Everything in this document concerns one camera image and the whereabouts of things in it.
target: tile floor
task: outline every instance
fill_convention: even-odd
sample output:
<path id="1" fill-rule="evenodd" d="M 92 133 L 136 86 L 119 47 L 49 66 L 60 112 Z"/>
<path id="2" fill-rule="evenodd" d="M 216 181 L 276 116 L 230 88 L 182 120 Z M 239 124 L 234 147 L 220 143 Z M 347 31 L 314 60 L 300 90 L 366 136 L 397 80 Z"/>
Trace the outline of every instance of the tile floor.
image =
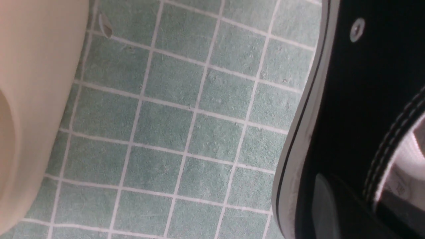
<path id="1" fill-rule="evenodd" d="M 0 238 L 283 238 L 271 185 L 320 5 L 90 1 L 42 187 Z M 98 9 L 113 24 L 110 40 Z"/>

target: grout line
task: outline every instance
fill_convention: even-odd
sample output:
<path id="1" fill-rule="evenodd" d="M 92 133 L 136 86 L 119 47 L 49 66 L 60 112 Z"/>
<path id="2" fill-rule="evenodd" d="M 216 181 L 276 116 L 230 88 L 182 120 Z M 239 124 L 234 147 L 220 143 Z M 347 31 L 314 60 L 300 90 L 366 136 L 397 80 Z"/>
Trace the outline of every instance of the grout line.
<path id="1" fill-rule="evenodd" d="M 211 60 L 211 56 L 212 56 L 212 53 L 213 53 L 215 40 L 217 39 L 218 29 L 220 28 L 220 22 L 221 22 L 221 18 L 222 18 L 222 15 L 223 15 L 224 4 L 225 4 L 225 0 L 221 0 L 220 10 L 218 11 L 217 22 L 215 23 L 214 34 L 212 35 L 213 37 L 211 39 L 207 59 L 205 60 L 204 72 L 202 73 L 201 84 L 199 86 L 199 91 L 198 91 L 198 97 L 196 98 L 196 104 L 195 104 L 192 120 L 190 122 L 189 133 L 187 134 L 186 145 L 184 147 L 184 154 L 183 154 L 183 157 L 181 159 L 180 169 L 179 169 L 178 176 L 177 176 L 176 187 L 174 188 L 174 195 L 175 196 L 177 196 L 177 193 L 179 191 L 178 188 L 180 187 L 181 176 L 183 174 L 184 165 L 186 163 L 186 157 L 188 156 L 190 139 L 192 138 L 193 128 L 195 127 L 197 110 L 199 109 L 199 103 L 201 101 L 201 95 L 202 95 L 202 91 L 204 89 L 205 78 L 207 77 L 208 67 L 210 65 L 210 60 Z M 164 237 L 167 237 L 168 230 L 169 230 L 170 224 L 171 224 L 171 218 L 173 217 L 175 205 L 176 205 L 176 197 L 174 197 L 171 201 L 170 211 L 168 213 L 168 218 L 167 218 L 167 224 L 165 225 L 165 230 L 164 230 Z"/>
<path id="2" fill-rule="evenodd" d="M 195 159 L 201 159 L 201 160 L 205 160 L 205 161 L 216 162 L 216 163 L 219 163 L 219 164 L 233 165 L 233 162 L 220 160 L 220 159 L 213 159 L 213 158 L 205 157 L 205 156 L 202 156 L 202 155 L 186 153 L 186 156 L 192 157 L 192 158 L 195 158 Z"/>
<path id="3" fill-rule="evenodd" d="M 186 9 L 188 11 L 200 13 L 200 14 L 203 14 L 203 15 L 206 15 L 206 16 L 209 16 L 209 17 L 219 18 L 219 16 L 217 14 L 215 14 L 215 13 L 203 11 L 203 10 L 200 10 L 200 9 L 197 9 L 197 8 L 194 8 L 194 7 L 191 7 L 191 6 L 187 6 L 187 5 L 178 3 L 178 2 L 174 2 L 174 1 L 170 1 L 170 0 L 165 0 L 165 3 L 170 4 L 170 5 L 173 5 L 173 6 L 176 6 L 176 7 L 179 7 L 179 8 Z"/>
<path id="4" fill-rule="evenodd" d="M 267 36 L 267 32 L 265 32 L 265 31 L 258 30 L 258 29 L 256 29 L 256 28 L 253 28 L 253 27 L 251 27 L 251 26 L 244 25 L 244 24 L 242 24 L 242 23 L 238 23 L 238 22 L 233 21 L 233 20 L 231 20 L 231 19 L 229 19 L 229 18 L 225 18 L 225 17 L 223 17 L 223 22 L 226 22 L 226 23 L 229 23 L 229 24 L 231 24 L 231 25 L 234 25 L 234 26 L 240 27 L 240 28 L 242 28 L 242 29 L 245 29 L 245 30 L 251 31 L 251 32 L 253 32 L 253 33 L 256 33 L 256 34 L 262 35 L 262 36 L 264 36 L 264 37 L 265 37 L 265 36 Z"/>
<path id="5" fill-rule="evenodd" d="M 249 117 L 250 117 L 250 114 L 251 114 L 252 105 L 254 104 L 255 92 L 257 91 L 258 81 L 259 81 L 260 76 L 261 76 L 261 71 L 262 71 L 263 63 L 264 63 L 264 58 L 266 56 L 266 52 L 267 52 L 267 47 L 268 47 L 268 44 L 269 44 L 270 36 L 272 35 L 273 23 L 274 23 L 274 20 L 276 18 L 277 11 L 279 9 L 280 1 L 281 0 L 277 0 L 276 5 L 275 5 L 275 8 L 273 9 L 272 19 L 271 19 L 270 24 L 269 24 L 269 28 L 268 28 L 268 31 L 267 31 L 266 39 L 264 41 L 264 46 L 263 46 L 263 50 L 261 52 L 261 57 L 260 57 L 260 63 L 259 63 L 259 66 L 258 66 L 257 74 L 255 76 L 254 86 L 252 88 L 251 99 L 249 101 L 248 109 L 246 111 L 247 114 L 245 116 L 245 124 L 242 127 L 241 138 L 239 139 L 238 148 L 236 149 L 235 162 L 234 162 L 234 164 L 232 166 L 232 170 L 230 172 L 229 183 L 227 184 L 226 196 L 224 197 L 224 202 L 223 202 L 224 206 L 223 206 L 223 208 L 221 210 L 220 217 L 218 219 L 218 224 L 217 224 L 217 229 L 215 231 L 214 239 L 218 239 L 218 237 L 219 237 L 221 224 L 222 224 L 223 218 L 224 218 L 224 213 L 226 211 L 226 207 L 228 207 L 227 201 L 228 201 L 229 196 L 230 196 L 230 191 L 231 191 L 231 188 L 232 188 L 233 177 L 235 175 L 236 167 L 238 165 L 238 159 L 239 159 L 239 155 L 241 153 L 242 142 L 244 141 L 246 129 L 248 127 L 247 126 L 247 123 L 249 122 Z"/>
<path id="6" fill-rule="evenodd" d="M 118 95 L 131 97 L 131 98 L 135 98 L 135 99 L 140 98 L 140 96 L 138 96 L 136 94 L 128 93 L 128 92 L 125 92 L 125 91 L 115 90 L 115 89 L 109 88 L 109 87 L 98 86 L 98 85 L 94 85 L 94 84 L 91 84 L 91 83 L 86 83 L 86 82 L 82 82 L 80 80 L 74 80 L 74 83 L 75 84 L 82 84 L 85 87 L 93 88 L 93 89 L 104 91 L 104 92 L 118 94 Z M 234 117 L 230 117 L 230 116 L 226 116 L 226 115 L 222 115 L 222 114 L 218 114 L 218 113 L 214 113 L 214 112 L 209 112 L 209 111 L 198 109 L 198 108 L 192 108 L 192 107 L 185 106 L 185 105 L 179 105 L 179 104 L 164 101 L 164 100 L 154 99 L 154 98 L 150 98 L 150 97 L 146 97 L 146 96 L 142 96 L 142 100 L 152 102 L 152 103 L 156 103 L 156 104 L 160 104 L 160 105 L 166 105 L 166 106 L 170 106 L 170 107 L 174 107 L 174 108 L 178 108 L 178 109 L 182 109 L 182 110 L 196 112 L 197 114 L 212 116 L 212 117 L 215 117 L 215 118 L 218 118 L 218 119 L 228 120 L 228 121 L 239 123 L 239 124 L 245 123 L 245 120 L 243 120 L 243 119 L 238 119 L 238 118 L 234 118 Z M 254 123 L 254 122 L 249 122 L 249 121 L 246 124 L 248 126 L 265 129 L 265 130 L 275 132 L 275 133 L 279 133 L 279 134 L 288 134 L 287 130 L 275 128 L 275 127 L 268 126 L 268 125 L 262 125 L 262 124 L 259 124 L 259 123 Z M 115 139 L 111 139 L 111 140 L 112 140 L 111 142 L 117 142 L 117 143 L 121 143 L 121 144 L 122 144 L 122 142 L 125 142 L 125 141 L 115 140 Z"/>
<path id="7" fill-rule="evenodd" d="M 317 6 L 322 6 L 322 3 L 321 2 L 318 2 L 318 1 L 315 1 L 315 0 L 306 0 L 306 1 L 309 2 L 309 3 L 313 3 L 313 4 L 317 5 Z"/>
<path id="8" fill-rule="evenodd" d="M 268 80 L 259 79 L 258 82 L 265 84 L 265 85 L 274 86 L 276 88 L 279 88 L 279 89 L 282 89 L 282 90 L 285 90 L 285 91 L 291 91 L 291 92 L 294 92 L 294 93 L 298 93 L 298 94 L 301 94 L 303 92 L 303 90 L 291 88 L 291 87 L 288 87 L 286 85 L 281 85 L 281 84 L 274 83 L 274 82 L 268 81 Z"/>
<path id="9" fill-rule="evenodd" d="M 251 170 L 260 171 L 260 172 L 267 173 L 267 174 L 275 174 L 275 171 L 273 171 L 273 170 L 264 169 L 264 168 L 252 167 L 252 166 L 245 165 L 245 164 L 241 164 L 241 163 L 237 163 L 237 164 L 236 164 L 236 166 L 237 166 L 238 168 L 251 169 Z"/>
<path id="10" fill-rule="evenodd" d="M 233 206 L 233 205 L 228 205 L 228 204 L 226 204 L 225 207 L 231 208 L 231 209 L 242 210 L 242 211 L 250 211 L 250 212 L 254 212 L 254 213 L 261 213 L 261 214 L 270 215 L 270 211 L 261 210 L 261 209 L 241 207 L 241 206 Z"/>
<path id="11" fill-rule="evenodd" d="M 269 230 L 269 226 L 270 226 L 270 221 L 272 220 L 272 209 L 270 209 L 270 214 L 267 217 L 267 222 L 266 222 L 266 226 L 264 227 L 264 233 L 263 233 L 263 238 L 262 239 L 266 239 L 267 236 L 267 231 Z"/>
<path id="12" fill-rule="evenodd" d="M 159 146 L 152 146 L 152 145 L 135 143 L 135 142 L 130 143 L 128 141 L 123 141 L 123 140 L 108 139 L 108 138 L 98 137 L 98 136 L 90 136 L 90 135 L 86 135 L 86 134 L 82 134 L 82 133 L 78 133 L 78 132 L 73 132 L 73 131 L 70 131 L 68 129 L 63 129 L 63 128 L 59 128 L 59 131 L 64 132 L 64 133 L 69 133 L 69 134 L 72 134 L 72 135 L 77 136 L 77 137 L 96 140 L 96 141 L 111 142 L 111 143 L 117 143 L 117 144 L 123 144 L 123 145 L 131 144 L 131 146 L 148 148 L 148 149 L 152 149 L 152 150 L 157 150 L 157 151 L 162 151 L 162 152 L 172 153 L 172 154 L 178 154 L 178 155 L 182 155 L 182 156 L 186 155 L 187 157 L 192 157 L 192 158 L 195 158 L 195 159 L 201 159 L 201 160 L 210 161 L 210 162 L 216 162 L 216 163 L 219 163 L 219 164 L 225 164 L 225 165 L 233 165 L 234 164 L 234 162 L 230 162 L 230 161 L 225 161 L 225 160 L 221 160 L 221 159 L 214 159 L 214 158 L 210 158 L 210 157 L 207 157 L 207 156 L 191 154 L 191 153 L 185 154 L 182 151 L 163 148 L 163 147 L 159 147 Z M 240 163 L 238 163 L 236 166 L 239 167 L 239 168 L 251 169 L 251 170 L 260 171 L 260 172 L 264 172 L 264 173 L 268 173 L 268 174 L 275 174 L 274 171 L 269 170 L 269 169 L 265 169 L 265 168 L 258 168 L 258 167 L 240 164 Z"/>
<path id="13" fill-rule="evenodd" d="M 115 204 L 114 204 L 114 207 L 113 207 L 112 218 L 111 218 L 110 225 L 109 225 L 110 232 L 108 233 L 108 239 L 111 239 L 111 237 L 112 237 L 111 231 L 113 230 L 113 227 L 115 225 L 115 219 L 116 219 L 116 214 L 117 214 L 117 211 L 118 211 L 119 200 L 121 198 L 121 191 L 122 191 L 122 188 L 123 188 L 123 185 L 124 185 L 125 175 L 127 173 L 127 166 L 128 166 L 128 161 L 130 159 L 130 153 L 131 153 L 131 147 L 133 145 L 134 134 L 136 133 L 137 122 L 139 121 L 140 109 L 142 107 L 143 96 L 144 96 L 145 89 L 146 89 L 147 79 L 149 77 L 150 66 L 152 64 L 153 49 L 155 48 L 155 42 L 156 42 L 156 37 L 158 35 L 159 23 L 161 21 L 161 15 L 162 15 L 163 8 L 164 8 L 164 1 L 160 1 L 158 13 L 156 14 L 156 23 L 155 23 L 155 28 L 154 28 L 153 35 L 152 35 L 152 41 L 151 41 L 151 44 L 150 44 L 149 56 L 147 58 L 146 71 L 145 71 L 145 74 L 144 74 L 142 89 L 141 89 L 140 95 L 139 95 L 139 102 L 137 103 L 137 109 L 136 109 L 136 113 L 135 113 L 134 121 L 133 121 L 133 128 L 132 128 L 131 134 L 130 134 L 130 141 L 129 141 L 129 144 L 128 144 L 127 153 L 125 155 L 124 166 L 123 166 L 123 169 L 122 169 L 121 179 L 119 181 L 119 186 L 118 186 L 118 192 L 116 194 Z"/>
<path id="14" fill-rule="evenodd" d="M 98 31 L 94 31 L 93 34 L 95 34 L 95 35 L 102 35 L 102 33 L 101 32 L 98 32 Z M 153 52 L 161 53 L 163 55 L 166 55 L 166 56 L 169 56 L 169 57 L 173 57 L 173 58 L 176 58 L 178 60 L 183 60 L 183 61 L 186 61 L 186 62 L 189 62 L 189 63 L 201 65 L 201 66 L 204 66 L 204 67 L 206 65 L 205 63 L 200 62 L 198 60 L 194 60 L 194 59 L 191 59 L 191 58 L 188 58 L 188 57 L 180 56 L 180 55 L 177 55 L 177 54 L 174 54 L 174 53 L 165 51 L 165 50 L 151 48 L 149 46 L 145 46 L 145 45 L 142 45 L 142 44 L 139 44 L 139 43 L 133 43 L 133 42 L 130 42 L 130 41 L 128 41 L 126 39 L 123 39 L 123 38 L 112 37 L 112 39 L 115 40 L 115 41 L 121 42 L 121 43 L 125 43 L 125 44 L 128 44 L 128 45 L 131 45 L 131 46 L 136 46 L 136 47 L 141 47 L 143 49 L 152 50 Z M 309 50 L 312 50 L 313 52 L 315 51 L 315 48 L 314 47 L 313 48 L 312 47 L 309 47 L 309 46 L 305 46 L 305 47 L 307 47 Z M 217 70 L 217 71 L 220 71 L 220 72 L 224 72 L 224 73 L 227 73 L 227 74 L 230 74 L 230 75 L 238 76 L 238 77 L 241 77 L 241 78 L 244 78 L 244 79 L 252 80 L 252 81 L 258 80 L 257 77 L 253 77 L 253 76 L 250 76 L 250 75 L 245 75 L 245 74 L 239 73 L 237 71 L 231 71 L 231 70 L 228 70 L 226 68 L 222 68 L 222 67 L 219 67 L 219 66 L 216 66 L 216 65 L 211 65 L 210 64 L 210 65 L 208 65 L 208 68 L 214 69 L 214 70 Z M 292 87 L 288 87 L 286 85 L 274 83 L 274 82 L 271 82 L 271 81 L 268 81 L 268 80 L 259 79 L 258 81 L 260 83 L 262 83 L 262 84 L 271 85 L 271 86 L 274 86 L 274 87 L 277 87 L 277 88 L 280 88 L 280 89 L 283 89 L 283 90 L 286 90 L 286 91 L 292 91 L 292 92 L 299 93 L 299 94 L 302 93 L 302 90 L 295 89 L 295 88 L 292 88 Z M 93 86 L 93 88 L 94 87 L 97 87 L 97 88 L 103 87 L 103 88 L 105 88 L 105 91 L 107 91 L 107 92 L 111 92 L 111 93 L 122 92 L 122 95 L 129 96 L 129 97 L 134 97 L 134 98 L 137 97 L 138 98 L 138 96 L 136 94 L 128 93 L 128 92 L 125 92 L 125 91 L 120 91 L 120 90 L 115 90 L 115 89 L 113 89 L 113 91 L 111 91 L 111 90 L 108 90 L 108 87 L 96 86 L 95 84 L 90 84 L 90 83 L 87 83 L 87 85 L 91 85 L 91 86 Z"/>
<path id="15" fill-rule="evenodd" d="M 93 5 L 93 15 L 92 15 L 91 26 L 90 26 L 91 30 L 94 29 L 94 23 L 96 22 L 95 19 L 96 19 L 96 15 L 97 15 L 98 5 L 99 5 L 99 0 L 95 0 L 94 5 Z M 91 46 L 92 39 L 93 39 L 93 35 L 89 33 L 88 39 L 87 39 L 87 47 L 84 51 L 84 56 L 83 56 L 83 60 L 82 60 L 81 79 L 84 79 L 85 63 L 87 61 L 87 57 L 88 57 L 88 54 L 90 52 L 90 46 Z M 77 91 L 77 94 L 76 94 L 76 97 L 75 97 L 74 105 L 73 105 L 73 108 L 72 108 L 72 113 L 71 113 L 71 117 L 70 117 L 70 120 L 69 120 L 69 130 L 70 131 L 72 131 L 75 114 L 77 112 L 78 101 L 79 101 L 79 98 L 80 98 L 80 95 L 81 95 L 81 88 L 82 88 L 82 86 L 79 85 L 78 91 Z M 64 152 L 64 156 L 63 156 L 63 160 L 62 160 L 62 165 L 61 165 L 61 168 L 60 168 L 59 180 L 58 180 L 58 183 L 57 183 L 55 198 L 54 198 L 54 202 L 53 202 L 52 214 L 51 214 L 51 217 L 50 217 L 50 223 L 51 224 L 54 223 L 55 218 L 56 218 L 57 206 L 59 204 L 60 191 L 61 191 L 61 187 L 62 187 L 62 181 L 61 180 L 63 179 L 63 174 L 65 172 L 65 166 L 66 166 L 66 161 L 68 160 L 68 153 L 69 153 L 70 146 L 71 146 L 71 134 L 68 135 L 68 138 L 67 138 L 67 141 L 66 141 L 65 152 Z M 53 227 L 50 225 L 49 230 L 47 232 L 47 239 L 51 239 L 52 234 L 53 234 Z"/>
<path id="16" fill-rule="evenodd" d="M 278 40 L 278 41 L 284 42 L 284 43 L 288 43 L 290 45 L 297 46 L 299 48 L 303 48 L 303 49 L 306 49 L 306 50 L 309 50 L 309 51 L 312 51 L 312 52 L 315 51 L 315 48 L 312 47 L 312 46 L 307 46 L 307 45 L 304 45 L 304 44 L 301 44 L 301 43 L 298 43 L 296 41 L 289 40 L 289 39 L 286 39 L 286 38 L 283 38 L 283 37 L 278 37 L 278 36 L 275 36 L 275 35 L 270 35 L 270 38 L 272 38 L 274 40 Z"/>
<path id="17" fill-rule="evenodd" d="M 53 176 L 53 175 L 50 175 L 50 174 L 44 174 L 44 177 L 50 178 L 50 179 L 53 179 L 53 180 L 60 180 L 59 177 Z M 107 188 L 107 189 L 114 189 L 114 190 L 122 189 L 122 190 L 125 190 L 125 191 L 134 192 L 134 193 L 144 193 L 144 194 L 149 194 L 149 195 L 154 195 L 154 196 L 164 196 L 164 197 L 169 197 L 169 198 L 176 198 L 176 199 L 181 199 L 181 200 L 186 200 L 186 201 L 191 201 L 191 202 L 199 202 L 199 203 L 203 203 L 203 204 L 209 204 L 209 205 L 220 206 L 220 207 L 224 206 L 224 203 L 221 203 L 221 202 L 214 202 L 214 201 L 209 201 L 209 200 L 204 200 L 204 199 L 199 199 L 199 198 L 181 196 L 181 195 L 177 195 L 177 194 L 155 192 L 155 191 L 146 190 L 146 189 L 121 187 L 121 186 L 118 186 L 118 185 L 106 185 L 106 184 L 99 184 L 99 183 L 92 183 L 92 182 L 81 182 L 81 181 L 76 181 L 76 180 L 71 180 L 71 179 L 62 179 L 62 182 L 72 184 L 72 185 L 77 185 L 77 186 L 84 186 L 84 187 Z M 255 209 L 255 208 L 249 208 L 249 207 L 235 206 L 235 205 L 226 205 L 226 207 L 239 209 L 239 210 L 243 210 L 243 211 L 257 212 L 257 213 L 262 213 L 262 214 L 270 214 L 271 213 L 270 211 L 265 211 L 265 210 L 261 210 L 261 209 Z"/>
<path id="18" fill-rule="evenodd" d="M 126 92 L 126 91 L 120 91 L 120 90 L 116 90 L 114 88 L 96 85 L 96 84 L 88 83 L 88 82 L 81 81 L 81 80 L 74 80 L 74 83 L 80 84 L 82 86 L 92 88 L 92 89 L 95 89 L 95 90 L 98 90 L 98 91 L 109 92 L 109 93 L 112 93 L 112 94 L 118 94 L 118 95 L 127 96 L 127 97 L 131 97 L 131 98 L 136 98 L 136 99 L 138 99 L 140 97 L 138 94 L 133 94 L 133 93 L 129 93 L 129 92 Z"/>

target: square tile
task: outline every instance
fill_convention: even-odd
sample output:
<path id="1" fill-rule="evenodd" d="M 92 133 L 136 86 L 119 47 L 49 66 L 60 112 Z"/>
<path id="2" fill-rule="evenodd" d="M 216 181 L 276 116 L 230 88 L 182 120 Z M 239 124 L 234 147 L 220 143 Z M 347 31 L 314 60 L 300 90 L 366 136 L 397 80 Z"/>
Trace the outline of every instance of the square tile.
<path id="1" fill-rule="evenodd" d="M 63 182 L 55 223 L 108 228 L 117 190 L 77 186 Z"/>
<path id="2" fill-rule="evenodd" d="M 54 228 L 52 239 L 107 239 L 108 233 L 78 228 Z"/>
<path id="3" fill-rule="evenodd" d="M 266 239 L 284 239 L 274 217 L 272 216 L 267 230 Z"/>
<path id="4" fill-rule="evenodd" d="M 169 197 L 122 191 L 114 229 L 162 236 L 170 206 Z"/>
<path id="5" fill-rule="evenodd" d="M 155 29 L 159 1 L 102 0 L 99 9 L 108 16 L 114 36 L 150 45 Z"/>
<path id="6" fill-rule="evenodd" d="M 254 82 L 216 70 L 208 70 L 200 108 L 245 119 Z"/>
<path id="7" fill-rule="evenodd" d="M 203 114 L 196 116 L 189 152 L 234 161 L 242 125 Z"/>
<path id="8" fill-rule="evenodd" d="M 247 127 L 238 162 L 258 168 L 276 170 L 286 135 Z"/>
<path id="9" fill-rule="evenodd" d="M 44 178 L 37 197 L 25 217 L 49 222 L 52 216 L 56 188 L 56 180 Z"/>
<path id="10" fill-rule="evenodd" d="M 227 0 L 223 16 L 267 32 L 275 5 L 276 0 Z"/>
<path id="11" fill-rule="evenodd" d="M 168 237 L 213 239 L 221 207 L 176 200 Z"/>
<path id="12" fill-rule="evenodd" d="M 263 237 L 266 222 L 266 214 L 226 208 L 218 237 L 259 239 Z"/>
<path id="13" fill-rule="evenodd" d="M 282 1 L 273 24 L 272 34 L 309 46 L 319 38 L 322 7 L 307 1 Z"/>
<path id="14" fill-rule="evenodd" d="M 312 57 L 309 50 L 271 39 L 260 77 L 302 90 Z"/>
<path id="15" fill-rule="evenodd" d="M 301 94 L 258 84 L 250 121 L 289 130 Z"/>
<path id="16" fill-rule="evenodd" d="M 78 85 L 72 84 L 71 91 L 69 92 L 68 100 L 63 111 L 62 120 L 60 121 L 60 127 L 69 129 L 69 123 L 71 122 L 72 109 L 74 108 L 75 98 L 77 97 Z"/>
<path id="17" fill-rule="evenodd" d="M 148 50 L 93 35 L 84 81 L 139 94 L 148 55 Z"/>
<path id="18" fill-rule="evenodd" d="M 215 18 L 165 4 L 155 46 L 205 61 L 216 22 Z"/>
<path id="19" fill-rule="evenodd" d="M 132 147 L 124 186 L 174 193 L 182 155 Z"/>
<path id="20" fill-rule="evenodd" d="M 64 177 L 118 185 L 128 145 L 72 137 Z"/>
<path id="21" fill-rule="evenodd" d="M 14 228 L 0 235 L 0 239 L 46 239 L 48 226 L 19 222 Z"/>
<path id="22" fill-rule="evenodd" d="M 221 22 L 211 64 L 255 76 L 265 40 L 265 36 Z"/>
<path id="23" fill-rule="evenodd" d="M 227 203 L 234 206 L 269 210 L 273 176 L 273 174 L 251 169 L 236 168 Z"/>
<path id="24" fill-rule="evenodd" d="M 46 173 L 59 176 L 62 167 L 63 157 L 68 141 L 68 133 L 57 132 L 56 139 L 53 144 L 52 152 L 50 153 L 49 163 L 47 164 Z"/>
<path id="25" fill-rule="evenodd" d="M 204 67 L 154 53 L 144 95 L 194 107 Z"/>
<path id="26" fill-rule="evenodd" d="M 129 140 L 138 100 L 83 87 L 74 131 L 111 139 Z"/>
<path id="27" fill-rule="evenodd" d="M 134 142 L 183 151 L 192 112 L 143 102 Z"/>
<path id="28" fill-rule="evenodd" d="M 187 158 L 178 194 L 192 198 L 223 202 L 232 166 Z"/>
<path id="29" fill-rule="evenodd" d="M 220 0 L 175 0 L 175 2 L 182 3 L 203 11 L 213 12 L 216 14 L 218 14 L 221 4 Z"/>

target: white toilet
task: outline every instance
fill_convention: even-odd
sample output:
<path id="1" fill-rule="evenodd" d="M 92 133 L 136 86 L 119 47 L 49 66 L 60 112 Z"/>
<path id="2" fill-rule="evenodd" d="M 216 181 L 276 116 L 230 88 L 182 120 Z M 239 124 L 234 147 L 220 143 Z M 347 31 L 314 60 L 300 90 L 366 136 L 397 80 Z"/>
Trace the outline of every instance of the white toilet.
<path id="1" fill-rule="evenodd" d="M 87 18 L 88 0 L 0 1 L 0 235 L 37 196 Z"/>

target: shoe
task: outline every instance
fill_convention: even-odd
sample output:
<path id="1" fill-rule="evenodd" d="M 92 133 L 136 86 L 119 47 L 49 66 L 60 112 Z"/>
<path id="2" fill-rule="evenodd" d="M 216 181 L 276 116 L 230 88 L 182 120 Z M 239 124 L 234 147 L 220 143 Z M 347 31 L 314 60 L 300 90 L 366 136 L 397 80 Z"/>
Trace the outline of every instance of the shoe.
<path id="1" fill-rule="evenodd" d="M 322 2 L 272 189 L 285 239 L 425 238 L 425 2 Z"/>

